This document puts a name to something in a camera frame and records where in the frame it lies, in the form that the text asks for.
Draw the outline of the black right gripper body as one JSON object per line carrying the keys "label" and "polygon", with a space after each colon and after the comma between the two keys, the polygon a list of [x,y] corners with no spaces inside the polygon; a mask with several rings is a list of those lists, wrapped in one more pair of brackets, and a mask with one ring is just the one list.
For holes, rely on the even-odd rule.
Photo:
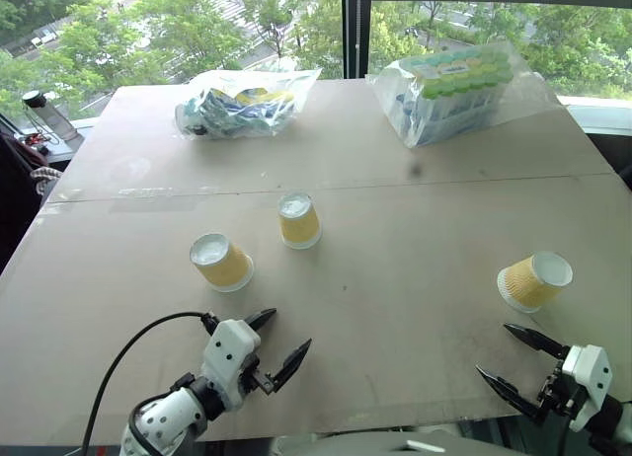
{"label": "black right gripper body", "polygon": [[537,395],[537,419],[546,419],[551,412],[575,419],[587,401],[587,389],[578,384],[572,375],[563,372],[565,363],[566,359],[560,358],[552,373],[546,377]]}

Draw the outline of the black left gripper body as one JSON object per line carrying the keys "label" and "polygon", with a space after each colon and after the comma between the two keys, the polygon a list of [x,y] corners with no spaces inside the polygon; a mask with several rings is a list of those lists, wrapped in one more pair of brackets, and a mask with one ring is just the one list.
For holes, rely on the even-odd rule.
{"label": "black left gripper body", "polygon": [[274,389],[272,377],[260,369],[260,358],[255,354],[246,357],[238,379],[242,395],[248,395],[259,389],[269,395]]}

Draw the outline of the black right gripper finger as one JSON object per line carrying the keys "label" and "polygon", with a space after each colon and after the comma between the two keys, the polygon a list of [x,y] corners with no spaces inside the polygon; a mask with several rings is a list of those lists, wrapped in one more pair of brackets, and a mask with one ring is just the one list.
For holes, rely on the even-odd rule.
{"label": "black right gripper finger", "polygon": [[525,399],[517,390],[517,388],[500,376],[497,376],[479,365],[476,366],[477,371],[485,380],[485,382],[504,400],[507,404],[519,411],[523,416],[529,418],[536,424],[542,424],[546,418],[546,414],[540,407]]}
{"label": "black right gripper finger", "polygon": [[504,323],[503,327],[534,350],[544,351],[555,358],[566,358],[569,353],[567,345],[556,342],[534,329],[511,323]]}

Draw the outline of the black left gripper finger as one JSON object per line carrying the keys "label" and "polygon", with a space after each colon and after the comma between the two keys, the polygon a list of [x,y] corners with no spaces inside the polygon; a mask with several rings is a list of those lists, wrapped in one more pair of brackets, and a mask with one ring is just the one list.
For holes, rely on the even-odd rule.
{"label": "black left gripper finger", "polygon": [[299,369],[311,344],[312,339],[308,339],[306,342],[293,350],[285,359],[281,369],[272,377],[273,391],[275,393],[278,392]]}
{"label": "black left gripper finger", "polygon": [[276,308],[264,309],[257,312],[245,319],[245,323],[254,331],[257,332],[263,327],[277,312]]}

